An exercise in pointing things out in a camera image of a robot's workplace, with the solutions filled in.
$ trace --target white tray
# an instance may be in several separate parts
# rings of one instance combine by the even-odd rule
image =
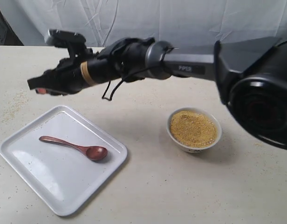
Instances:
[[[40,142],[49,135],[109,151],[92,162],[69,147]],[[125,161],[126,147],[66,106],[57,106],[28,124],[0,146],[0,155],[59,216],[74,213]]]

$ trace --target bowl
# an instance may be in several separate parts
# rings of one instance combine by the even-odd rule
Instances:
[[[209,146],[206,146],[206,147],[202,147],[202,148],[197,148],[197,147],[189,147],[189,146],[186,146],[186,145],[183,145],[182,143],[180,143],[178,140],[176,140],[172,133],[171,133],[171,129],[170,129],[170,126],[171,126],[171,119],[173,117],[173,115],[175,115],[176,113],[180,112],[180,111],[192,111],[194,113],[197,113],[197,114],[203,114],[205,115],[207,118],[210,119],[211,122],[213,122],[213,124],[215,125],[216,127],[216,131],[217,131],[217,137],[215,139],[215,141],[209,145]],[[214,118],[213,115],[209,114],[207,111],[204,111],[204,110],[201,110],[201,109],[198,109],[198,108],[194,108],[194,107],[184,107],[184,108],[181,108],[181,109],[178,109],[176,111],[174,111],[170,116],[169,118],[167,119],[167,126],[166,126],[166,129],[167,129],[167,133],[169,134],[169,136],[171,137],[171,139],[177,144],[180,146],[180,148],[188,153],[200,153],[202,152],[203,150],[205,149],[208,149],[208,148],[211,148],[213,147],[214,145],[217,144],[217,142],[219,142],[219,140],[221,139],[221,135],[222,135],[222,128],[221,128],[221,125],[220,123],[217,121],[216,118]]]

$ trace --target white table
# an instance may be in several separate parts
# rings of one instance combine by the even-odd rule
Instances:
[[[0,157],[0,224],[287,224],[287,151],[247,134],[220,103],[215,83],[170,78],[106,85],[68,97],[36,95],[27,79],[67,56],[52,47],[0,46],[0,142],[55,105],[68,105],[129,149],[121,171],[77,214],[61,218]],[[191,155],[172,144],[170,112],[194,106],[223,128],[219,144]]]

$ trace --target wooden spoon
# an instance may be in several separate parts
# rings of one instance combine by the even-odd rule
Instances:
[[[107,149],[102,146],[78,146],[70,142],[64,141],[62,139],[57,139],[50,136],[41,136],[39,140],[47,143],[75,148],[78,151],[82,152],[86,157],[88,157],[92,161],[98,161],[103,159],[105,156],[107,156],[108,152]]]

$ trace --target black cable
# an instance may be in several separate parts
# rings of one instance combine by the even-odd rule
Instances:
[[[152,68],[153,68],[153,67],[145,68],[145,69],[142,69],[142,70],[139,70],[139,71],[130,73],[130,74],[126,75],[125,77],[123,77],[122,80],[121,80],[121,81],[115,86],[115,88],[112,90],[112,92],[111,92],[109,98],[105,97],[105,95],[106,95],[106,93],[107,93],[107,91],[108,91],[108,89],[109,89],[109,86],[110,86],[110,82],[108,82],[108,86],[107,86],[107,88],[106,88],[104,94],[102,95],[102,99],[106,99],[106,100],[108,100],[108,101],[111,101],[112,98],[113,98],[113,96],[114,96],[114,94],[115,94],[115,92],[116,92],[116,90],[120,87],[120,85],[121,85],[123,82],[125,82],[125,80],[126,80],[127,78],[129,78],[130,76],[136,75],[136,74],[138,74],[138,73],[140,73],[140,72],[147,71],[147,70],[152,69]]]

